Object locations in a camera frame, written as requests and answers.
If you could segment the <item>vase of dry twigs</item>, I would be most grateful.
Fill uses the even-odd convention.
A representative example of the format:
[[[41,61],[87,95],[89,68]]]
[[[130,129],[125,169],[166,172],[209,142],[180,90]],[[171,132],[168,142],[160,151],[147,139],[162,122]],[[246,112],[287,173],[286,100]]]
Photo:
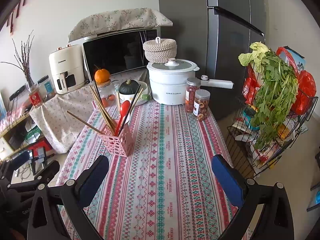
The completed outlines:
[[[16,68],[20,69],[23,72],[23,75],[26,79],[27,90],[30,90],[31,87],[35,85],[35,83],[32,80],[31,72],[30,72],[30,51],[31,51],[31,46],[33,44],[34,37],[35,36],[33,35],[33,31],[31,31],[31,33],[28,35],[27,40],[25,42],[23,41],[20,42],[19,50],[17,49],[14,39],[12,39],[14,49],[15,49],[14,58],[17,63],[15,64],[11,62],[1,61],[1,63],[15,66]]]

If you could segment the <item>red label glass jar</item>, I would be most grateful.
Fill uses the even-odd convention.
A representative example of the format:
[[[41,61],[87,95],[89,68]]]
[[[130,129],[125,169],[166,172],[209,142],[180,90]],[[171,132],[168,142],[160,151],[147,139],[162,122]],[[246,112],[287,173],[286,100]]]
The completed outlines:
[[[37,84],[34,84],[33,86],[29,87],[29,99],[32,103],[32,105],[37,108],[42,105],[43,101],[41,98],[40,89]]]

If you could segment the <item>red plastic bag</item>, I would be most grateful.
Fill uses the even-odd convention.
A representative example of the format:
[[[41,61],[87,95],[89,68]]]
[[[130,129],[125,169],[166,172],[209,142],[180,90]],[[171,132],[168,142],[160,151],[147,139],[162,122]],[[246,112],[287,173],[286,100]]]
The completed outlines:
[[[283,59],[289,66],[292,66],[297,74],[298,94],[296,101],[291,107],[297,115],[305,114],[312,105],[313,98],[316,96],[317,88],[311,73],[305,70],[305,58],[288,46],[279,47],[276,54]]]

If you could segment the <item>red chinese knot decoration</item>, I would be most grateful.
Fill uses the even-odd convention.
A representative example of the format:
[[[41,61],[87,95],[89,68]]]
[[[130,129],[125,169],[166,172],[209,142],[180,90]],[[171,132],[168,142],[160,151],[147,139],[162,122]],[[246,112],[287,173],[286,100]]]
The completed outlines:
[[[6,21],[6,27],[9,28],[9,34],[10,36],[14,33],[14,22],[20,15],[21,7],[25,6],[27,3],[27,0],[20,0],[19,3],[16,5],[16,7],[13,9],[9,17]]]

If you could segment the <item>pink lattice utensil holder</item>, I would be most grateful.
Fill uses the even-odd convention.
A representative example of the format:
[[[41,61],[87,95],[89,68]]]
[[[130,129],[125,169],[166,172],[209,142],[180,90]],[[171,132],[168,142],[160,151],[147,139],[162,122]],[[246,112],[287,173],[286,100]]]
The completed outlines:
[[[128,124],[124,125],[124,128],[117,137],[111,135],[107,125],[103,126],[102,132],[98,136],[104,143],[108,153],[121,157],[130,156],[133,151],[133,139]]]

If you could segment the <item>brown wooden chopstick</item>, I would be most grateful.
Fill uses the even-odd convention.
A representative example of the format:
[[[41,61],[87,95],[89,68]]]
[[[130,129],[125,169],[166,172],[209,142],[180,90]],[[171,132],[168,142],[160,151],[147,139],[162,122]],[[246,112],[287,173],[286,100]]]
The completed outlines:
[[[76,116],[75,114],[71,113],[70,111],[67,111],[67,113],[68,113],[69,115],[71,115],[73,118],[75,118],[76,120],[78,120],[78,121],[80,121],[81,123],[83,123],[85,126],[89,127],[90,129],[96,131],[96,132],[99,133],[99,134],[105,135],[105,134],[103,133],[103,131],[95,128],[94,126],[92,126],[91,124],[89,124],[89,123],[87,123],[86,121],[82,120],[81,118],[79,118],[79,117]]]

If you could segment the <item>black chopstick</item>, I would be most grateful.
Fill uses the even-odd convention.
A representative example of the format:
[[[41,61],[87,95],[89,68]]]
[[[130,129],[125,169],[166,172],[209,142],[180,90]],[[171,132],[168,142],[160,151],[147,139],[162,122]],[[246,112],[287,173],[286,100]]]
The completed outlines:
[[[120,134],[121,131],[123,130],[124,125],[125,125],[125,122],[126,122],[126,120],[127,120],[127,117],[128,117],[128,115],[129,115],[131,109],[133,109],[133,105],[134,105],[135,100],[136,100],[136,97],[138,96],[138,93],[139,93],[139,91],[140,91],[140,87],[141,87],[141,85],[138,85],[138,89],[137,89],[137,91],[135,92],[135,94],[134,94],[134,96],[133,96],[133,99],[132,99],[132,101],[130,102],[129,107],[127,107],[124,117],[121,117],[120,128],[118,129],[118,134]]]
[[[102,115],[103,115],[103,117],[104,117],[104,119],[105,119],[105,122],[106,122],[106,124],[108,125],[108,127],[109,127],[110,129],[112,129],[113,127],[112,127],[112,125],[111,125],[111,123],[110,123],[109,118],[107,117],[106,109],[105,109],[104,106],[103,106],[103,103],[102,103],[101,98],[100,98],[100,95],[99,95],[98,87],[97,87],[97,84],[96,84],[95,82],[93,82],[93,90],[94,90],[94,93],[95,93],[95,97],[96,97],[96,100],[97,100],[97,104],[99,105],[99,108],[100,108],[101,113],[102,113]]]

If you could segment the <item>blue label storage jar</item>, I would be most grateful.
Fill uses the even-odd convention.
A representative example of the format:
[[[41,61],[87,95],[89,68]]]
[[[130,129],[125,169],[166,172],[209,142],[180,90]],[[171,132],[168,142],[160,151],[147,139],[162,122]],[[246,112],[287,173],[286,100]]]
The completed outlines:
[[[54,85],[52,84],[52,81],[48,75],[39,79],[37,84],[43,102],[46,102],[55,96],[56,92],[54,89]]]

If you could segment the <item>white ceramic bowl stack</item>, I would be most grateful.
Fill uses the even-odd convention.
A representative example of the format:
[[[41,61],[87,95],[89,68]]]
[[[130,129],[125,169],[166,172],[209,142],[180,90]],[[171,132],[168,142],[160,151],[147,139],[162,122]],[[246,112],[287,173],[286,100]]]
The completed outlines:
[[[137,96],[135,98],[136,105],[142,105],[148,101],[151,100],[151,89],[147,85],[147,83],[143,81],[137,81],[138,84],[140,84],[140,89],[137,93]],[[135,94],[121,94],[119,93],[120,103],[123,103],[124,101],[128,100],[129,102],[132,101]]]

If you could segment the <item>jar of dried rings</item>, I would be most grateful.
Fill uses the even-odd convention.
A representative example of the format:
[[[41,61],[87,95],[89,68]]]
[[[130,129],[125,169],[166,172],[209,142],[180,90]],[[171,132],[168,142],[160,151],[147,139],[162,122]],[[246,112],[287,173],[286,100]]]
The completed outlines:
[[[208,112],[208,105],[210,100],[210,92],[205,89],[198,89],[195,92],[193,115],[199,121],[203,121]]]

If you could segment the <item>orange mandarin fruit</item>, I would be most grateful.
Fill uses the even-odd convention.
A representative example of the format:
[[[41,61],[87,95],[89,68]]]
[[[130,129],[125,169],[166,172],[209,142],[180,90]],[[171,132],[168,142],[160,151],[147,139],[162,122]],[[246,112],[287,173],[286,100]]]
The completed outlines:
[[[94,80],[96,83],[105,83],[110,79],[110,72],[104,68],[99,68],[97,65],[94,65],[97,71],[94,74]]]

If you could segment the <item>floral side table cloth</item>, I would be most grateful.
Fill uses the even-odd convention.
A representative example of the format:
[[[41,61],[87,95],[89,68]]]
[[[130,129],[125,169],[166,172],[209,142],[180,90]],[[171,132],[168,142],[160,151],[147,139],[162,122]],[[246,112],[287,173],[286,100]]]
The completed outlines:
[[[90,123],[93,103],[89,85],[85,85],[67,94],[56,94],[40,107],[32,108],[30,116],[56,153],[64,154],[73,146],[85,126],[67,111]]]

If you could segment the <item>white electric cooking pot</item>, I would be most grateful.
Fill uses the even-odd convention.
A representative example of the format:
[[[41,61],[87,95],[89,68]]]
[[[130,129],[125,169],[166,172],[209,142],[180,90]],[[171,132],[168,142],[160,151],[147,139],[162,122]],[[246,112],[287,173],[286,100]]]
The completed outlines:
[[[196,63],[170,58],[166,63],[147,65],[152,97],[164,105],[182,105],[185,103],[187,79],[195,79],[200,70]]]

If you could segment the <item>disposable chopsticks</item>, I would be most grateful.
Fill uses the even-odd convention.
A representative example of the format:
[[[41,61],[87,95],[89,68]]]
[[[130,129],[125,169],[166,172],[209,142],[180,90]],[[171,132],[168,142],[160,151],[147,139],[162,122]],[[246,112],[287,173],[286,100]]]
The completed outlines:
[[[119,115],[120,115],[121,103],[120,103],[120,96],[119,96],[119,87],[120,87],[120,84],[118,84],[118,83],[114,84],[117,109],[118,109],[118,112],[119,112]]]

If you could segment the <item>light bamboo chopstick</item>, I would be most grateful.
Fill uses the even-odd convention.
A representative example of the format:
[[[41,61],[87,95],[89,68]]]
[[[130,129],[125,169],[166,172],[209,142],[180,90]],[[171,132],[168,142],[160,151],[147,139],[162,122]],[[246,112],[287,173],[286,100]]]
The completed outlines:
[[[93,98],[95,100],[95,103],[97,104],[102,116],[103,116],[103,119],[105,120],[109,130],[110,130],[110,133],[112,135],[115,135],[115,131],[116,131],[116,123],[115,121],[111,118],[111,116],[109,115],[108,111],[105,109],[105,107],[103,106],[103,103],[102,101],[100,100],[99,96],[97,95],[97,93],[95,92],[94,88],[89,85],[89,88],[91,90],[91,93],[93,95]]]

